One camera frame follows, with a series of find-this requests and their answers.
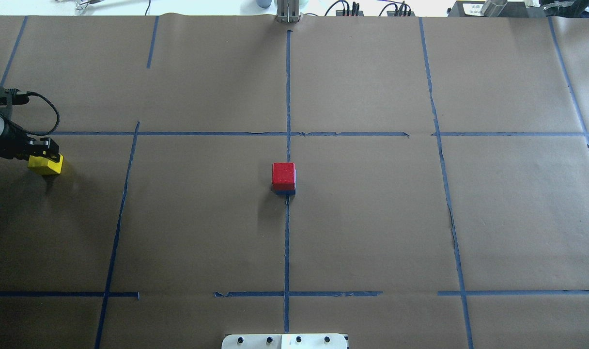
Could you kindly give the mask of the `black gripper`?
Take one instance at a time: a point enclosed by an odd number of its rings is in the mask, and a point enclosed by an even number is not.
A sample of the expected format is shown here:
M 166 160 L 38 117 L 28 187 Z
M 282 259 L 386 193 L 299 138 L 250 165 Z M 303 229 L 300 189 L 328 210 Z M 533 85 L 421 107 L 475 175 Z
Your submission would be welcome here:
M 0 158 L 27 161 L 30 156 L 60 160 L 60 147 L 51 138 L 31 139 L 0 116 Z

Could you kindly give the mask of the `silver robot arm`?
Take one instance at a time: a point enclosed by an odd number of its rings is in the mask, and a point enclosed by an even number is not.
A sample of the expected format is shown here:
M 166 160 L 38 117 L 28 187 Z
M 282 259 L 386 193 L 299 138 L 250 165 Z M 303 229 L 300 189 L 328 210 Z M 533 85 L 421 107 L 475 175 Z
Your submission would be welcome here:
M 0 158 L 24 160 L 27 168 L 40 176 L 62 172 L 63 156 L 59 145 L 50 137 L 35 139 L 18 126 L 13 126 L 0 113 Z

